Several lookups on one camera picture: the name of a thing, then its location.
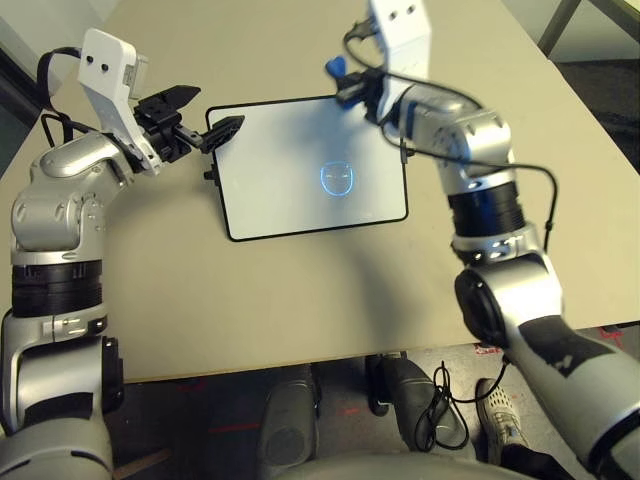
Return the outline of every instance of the floor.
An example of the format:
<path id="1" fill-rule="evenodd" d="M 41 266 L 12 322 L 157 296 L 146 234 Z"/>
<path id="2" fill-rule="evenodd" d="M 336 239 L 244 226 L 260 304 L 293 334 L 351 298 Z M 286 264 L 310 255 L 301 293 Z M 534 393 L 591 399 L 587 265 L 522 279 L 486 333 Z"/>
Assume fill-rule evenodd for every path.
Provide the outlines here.
<path id="1" fill-rule="evenodd" d="M 640 327 L 589 329 L 640 359 Z M 453 391 L 470 397 L 478 378 L 494 377 L 501 354 L 476 345 L 410 352 L 409 358 L 431 375 L 444 360 Z M 317 364 L 323 391 L 318 457 L 350 452 L 398 452 L 406 447 L 393 410 L 382 418 L 367 407 L 362 359 Z M 255 451 L 262 410 L 278 369 L 202 377 L 186 381 L 127 385 L 125 402 L 107 416 L 116 465 L 162 449 L 167 460 L 132 475 L 144 479 L 255 478 Z M 530 446 L 552 454 L 576 479 L 592 478 L 549 423 L 520 373 L 509 367 L 502 382 L 512 397 Z M 479 459 L 486 458 L 473 405 L 461 405 Z"/>

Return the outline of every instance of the glowing logo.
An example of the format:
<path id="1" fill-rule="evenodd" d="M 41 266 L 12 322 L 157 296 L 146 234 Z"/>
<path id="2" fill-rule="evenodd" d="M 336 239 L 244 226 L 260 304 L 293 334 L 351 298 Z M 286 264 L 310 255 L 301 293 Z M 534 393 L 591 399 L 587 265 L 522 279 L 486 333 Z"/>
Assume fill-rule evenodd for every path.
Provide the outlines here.
<path id="1" fill-rule="evenodd" d="M 353 168 L 347 162 L 325 163 L 320 169 L 322 188 L 333 197 L 345 197 L 353 189 Z"/>

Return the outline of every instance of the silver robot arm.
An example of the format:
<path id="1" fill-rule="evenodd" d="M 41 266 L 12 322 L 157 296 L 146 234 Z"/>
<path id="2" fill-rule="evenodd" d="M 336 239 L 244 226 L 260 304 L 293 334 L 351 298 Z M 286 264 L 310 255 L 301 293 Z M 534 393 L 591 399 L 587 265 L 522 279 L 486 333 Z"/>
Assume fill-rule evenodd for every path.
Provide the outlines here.
<path id="1" fill-rule="evenodd" d="M 504 349 L 589 471 L 640 478 L 638 362 L 564 322 L 560 283 L 518 204 L 508 125 L 437 88 L 412 88 L 398 107 L 399 133 L 416 149 L 463 160 L 437 163 L 465 265 L 455 281 L 465 324 Z"/>
<path id="2" fill-rule="evenodd" d="M 165 162 L 203 153 L 242 124 L 230 117 L 200 135 L 180 124 L 177 109 L 199 89 L 177 86 L 128 100 L 146 59 L 104 32 L 87 32 L 79 80 L 102 132 L 45 153 L 12 209 L 12 309 L 2 321 L 0 477 L 111 478 L 103 413 L 123 399 L 122 360 L 102 336 L 105 212 L 134 181 Z"/>
<path id="3" fill-rule="evenodd" d="M 509 126 L 460 92 L 413 81 L 428 68 L 431 30 L 422 2 L 370 0 L 369 7 L 369 19 L 344 37 L 367 70 L 346 74 L 340 59 L 327 71 L 340 104 L 364 102 L 366 119 L 387 136 L 435 157 L 453 211 L 452 247 L 465 265 L 455 281 L 465 324 L 503 348 L 590 472 L 640 479 L 639 364 L 564 322 L 562 288 L 518 203 Z M 368 37 L 377 41 L 382 67 L 350 47 Z M 406 156 L 410 149 L 398 146 Z"/>

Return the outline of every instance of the white sneaker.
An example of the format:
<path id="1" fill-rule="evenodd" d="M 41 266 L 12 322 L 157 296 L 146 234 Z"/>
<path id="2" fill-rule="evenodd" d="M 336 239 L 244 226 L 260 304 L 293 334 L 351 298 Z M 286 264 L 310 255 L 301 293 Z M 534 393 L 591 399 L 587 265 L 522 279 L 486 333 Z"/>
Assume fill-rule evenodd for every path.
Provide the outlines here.
<path id="1" fill-rule="evenodd" d="M 479 380 L 476 396 L 484 395 L 494 383 L 493 378 Z M 487 398 L 477 402 L 476 407 L 489 442 L 489 463 L 499 465 L 502 449 L 507 445 L 529 446 L 522 433 L 520 417 L 502 388 L 496 388 Z"/>

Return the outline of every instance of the cable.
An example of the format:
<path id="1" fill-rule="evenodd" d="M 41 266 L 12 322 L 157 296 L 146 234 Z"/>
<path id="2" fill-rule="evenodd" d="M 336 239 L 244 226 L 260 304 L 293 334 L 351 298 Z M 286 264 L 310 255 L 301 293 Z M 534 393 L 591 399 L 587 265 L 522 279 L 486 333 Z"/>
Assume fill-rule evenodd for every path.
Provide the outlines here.
<path id="1" fill-rule="evenodd" d="M 40 117 L 40 122 L 42 123 L 42 129 L 44 130 L 44 134 L 47 137 L 47 142 L 49 142 L 50 147 L 55 147 L 56 144 L 53 141 L 53 136 L 51 135 L 51 129 L 49 128 L 49 124 L 47 120 L 55 120 L 56 122 L 60 122 L 61 124 L 69 125 L 73 130 L 76 130 L 80 133 L 88 133 L 89 131 L 95 131 L 95 128 L 89 127 L 84 123 L 74 122 L 70 118 L 68 120 L 64 120 L 60 116 L 52 115 L 50 113 L 45 113 Z"/>
<path id="2" fill-rule="evenodd" d="M 54 147 L 55 142 L 53 141 L 53 136 L 51 135 L 51 130 L 47 123 L 47 120 L 56 120 L 62 124 L 62 141 L 63 143 L 67 143 L 73 140 L 73 130 L 77 130 L 82 133 L 87 133 L 90 130 L 95 130 L 88 125 L 85 125 L 80 122 L 74 122 L 71 120 L 71 117 L 60 110 L 57 110 L 51 103 L 51 95 L 49 94 L 49 65 L 51 64 L 51 60 L 55 55 L 68 55 L 75 58 L 81 57 L 81 51 L 76 47 L 61 47 L 55 48 L 50 52 L 43 54 L 38 60 L 38 70 L 37 70 L 37 88 L 40 94 L 40 103 L 43 108 L 54 112 L 55 115 L 52 114 L 44 114 L 42 115 L 40 121 L 42 123 L 42 128 L 44 130 L 44 134 L 47 137 L 47 141 L 49 142 L 49 146 Z"/>
<path id="3" fill-rule="evenodd" d="M 380 131 L 382 133 L 383 138 L 389 145 L 401 151 L 404 149 L 407 152 L 407 156 L 413 155 L 414 153 L 420 153 L 422 155 L 429 155 L 430 157 L 434 157 L 439 160 L 443 160 L 445 162 L 457 163 L 459 165 L 478 165 L 481 167 L 491 167 L 491 168 L 514 168 L 514 169 L 521 169 L 521 170 L 534 170 L 537 172 L 544 173 L 549 179 L 549 181 L 551 182 L 551 201 L 549 203 L 549 213 L 547 215 L 547 220 L 544 223 L 544 230 L 545 230 L 544 251 L 547 252 L 549 250 L 549 240 L 551 238 L 551 230 L 553 230 L 553 219 L 555 218 L 555 214 L 556 214 L 556 206 L 558 204 L 558 194 L 560 190 L 560 187 L 558 185 L 558 180 L 556 179 L 555 175 L 551 170 L 549 170 L 548 168 L 542 167 L 540 165 L 533 165 L 529 163 L 504 164 L 504 163 L 494 163 L 494 162 L 481 162 L 478 160 L 465 160 L 457 157 L 449 157 L 447 155 L 442 155 L 436 152 L 430 152 L 428 150 L 421 150 L 419 148 L 413 148 L 413 147 L 407 148 L 403 146 L 402 143 L 395 143 L 391 138 L 389 138 L 389 136 L 387 135 L 387 132 L 384 129 L 385 123 L 380 125 Z"/>
<path id="4" fill-rule="evenodd" d="M 469 426 L 467 425 L 467 421 L 462 416 L 462 413 L 460 412 L 460 408 L 458 407 L 457 404 L 458 403 L 477 403 L 488 398 L 500 385 L 500 382 L 502 381 L 502 377 L 504 377 L 504 372 L 506 371 L 508 364 L 509 364 L 509 361 L 505 357 L 503 357 L 502 368 L 500 369 L 500 373 L 498 374 L 498 377 L 496 378 L 496 381 L 494 382 L 494 384 L 491 386 L 489 390 L 487 390 L 486 393 L 484 393 L 483 395 L 471 398 L 469 400 L 459 400 L 455 398 L 453 396 L 453 393 L 451 392 L 451 374 L 449 373 L 449 370 L 447 370 L 447 367 L 445 367 L 444 361 L 442 361 L 440 363 L 440 366 L 436 368 L 435 371 L 433 372 L 434 392 L 433 392 L 433 397 L 431 398 L 431 402 L 429 403 L 427 408 L 424 409 L 422 414 L 420 414 L 420 417 L 418 418 L 415 429 L 413 431 L 413 441 L 416 447 L 418 448 L 418 450 L 422 452 L 429 452 L 436 445 L 441 448 L 444 448 L 445 450 L 460 450 L 464 448 L 467 445 L 467 443 L 469 443 Z M 442 385 L 438 384 L 439 373 L 442 374 Z M 462 424 L 462 428 L 464 429 L 464 439 L 456 445 L 449 445 L 447 443 L 443 443 L 439 441 L 437 437 L 438 425 L 440 424 L 440 420 L 442 419 L 444 414 L 447 412 L 449 407 L 451 407 L 452 410 L 455 412 L 458 419 L 460 420 L 460 423 Z M 419 431 L 420 431 L 420 427 L 425 421 L 429 423 L 427 425 L 427 429 L 425 432 L 424 441 L 421 443 L 419 441 L 420 439 L 418 438 Z"/>
<path id="5" fill-rule="evenodd" d="M 373 22 L 372 22 L 371 19 L 368 19 L 368 20 L 365 20 L 364 22 L 360 22 L 360 23 L 354 24 L 353 28 L 351 30 L 349 30 L 347 33 L 345 33 L 344 37 L 342 37 L 342 45 L 344 46 L 344 49 L 347 52 L 347 54 L 356 63 L 360 64 L 361 66 L 363 66 L 365 68 L 369 68 L 371 70 L 375 70 L 375 71 L 381 72 L 381 73 L 383 73 L 384 75 L 386 75 L 387 77 L 390 77 L 390 78 L 395 78 L 397 80 L 404 80 L 405 82 L 416 83 L 418 85 L 423 85 L 425 87 L 437 88 L 438 90 L 442 90 L 443 92 L 449 92 L 449 93 L 452 93 L 454 95 L 461 96 L 461 97 L 465 98 L 466 100 L 468 100 L 469 102 L 473 103 L 476 107 L 482 108 L 482 104 L 478 100 L 473 98 L 471 95 L 463 93 L 463 92 L 461 92 L 459 90 L 456 90 L 454 88 L 447 87 L 447 86 L 442 85 L 440 83 L 427 81 L 427 80 L 421 80 L 419 78 L 409 77 L 407 75 L 402 75 L 400 73 L 390 72 L 387 69 L 385 69 L 384 67 L 375 66 L 375 65 L 369 63 L 368 61 L 366 61 L 365 59 L 363 59 L 360 55 L 358 55 L 351 48 L 351 45 L 349 44 L 349 42 L 351 40 L 354 40 L 354 39 L 364 40 L 365 38 L 373 36 L 375 34 L 376 34 L 376 30 L 373 27 Z"/>

